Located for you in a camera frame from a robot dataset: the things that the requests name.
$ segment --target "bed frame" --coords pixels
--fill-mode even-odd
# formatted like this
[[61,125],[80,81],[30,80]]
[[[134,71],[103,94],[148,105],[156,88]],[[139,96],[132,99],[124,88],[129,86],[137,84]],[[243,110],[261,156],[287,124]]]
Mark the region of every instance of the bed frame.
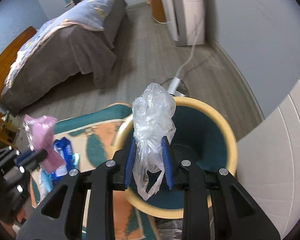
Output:
[[36,32],[34,27],[28,27],[0,54],[0,102],[2,102],[1,92],[4,87],[4,81],[9,74],[10,66],[16,61],[17,52]]

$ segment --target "gray blanket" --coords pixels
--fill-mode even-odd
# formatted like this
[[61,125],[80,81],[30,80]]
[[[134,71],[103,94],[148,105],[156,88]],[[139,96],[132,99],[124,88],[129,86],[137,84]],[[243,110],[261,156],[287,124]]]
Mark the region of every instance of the gray blanket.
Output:
[[126,15],[125,6],[124,0],[114,1],[103,32],[88,31],[79,25],[56,31],[27,60],[12,87],[4,87],[1,97],[6,106],[18,113],[78,72],[93,72],[95,85],[103,87],[116,59],[112,42]]

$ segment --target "pink object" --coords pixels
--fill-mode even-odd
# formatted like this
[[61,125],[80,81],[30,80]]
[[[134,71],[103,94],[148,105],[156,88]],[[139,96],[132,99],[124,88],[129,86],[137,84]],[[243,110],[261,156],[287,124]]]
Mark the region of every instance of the pink object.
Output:
[[52,173],[60,166],[66,164],[65,160],[53,149],[53,128],[57,119],[52,116],[42,116],[37,119],[26,115],[23,120],[28,142],[31,150],[45,149],[47,158],[40,164],[47,173]]

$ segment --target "wooden floor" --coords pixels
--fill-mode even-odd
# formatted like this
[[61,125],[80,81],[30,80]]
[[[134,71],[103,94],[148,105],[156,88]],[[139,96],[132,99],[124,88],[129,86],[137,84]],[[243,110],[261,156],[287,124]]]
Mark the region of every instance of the wooden floor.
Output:
[[[98,111],[118,101],[132,103],[151,82],[163,83],[172,78],[188,59],[191,47],[175,47],[167,25],[155,23],[148,5],[143,4],[128,9],[114,50],[117,61],[105,88],[94,87],[92,74],[77,74],[22,113],[32,117],[51,115],[63,120]],[[217,109],[239,140],[261,118],[238,76],[221,58],[209,44],[196,46],[194,57],[180,78],[188,88],[188,96]],[[16,144],[23,150],[27,145],[26,136],[18,138]]]

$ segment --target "plastic bag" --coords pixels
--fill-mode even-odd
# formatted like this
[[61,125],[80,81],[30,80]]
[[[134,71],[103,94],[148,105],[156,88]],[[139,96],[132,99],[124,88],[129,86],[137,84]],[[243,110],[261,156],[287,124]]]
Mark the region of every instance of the plastic bag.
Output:
[[[169,143],[174,136],[176,127],[171,117],[176,110],[173,97],[160,85],[151,83],[143,94],[132,103],[134,138],[137,151],[133,166],[133,177],[137,184],[139,195],[147,200],[157,193],[164,175],[162,160],[163,136]],[[146,192],[149,183],[147,171],[161,171],[157,181]]]
[[57,119],[45,115],[37,119],[26,115],[23,120],[30,149],[32,151],[45,149],[48,152],[47,158],[40,163],[48,174],[66,164],[64,159],[53,149],[53,128],[56,122]]

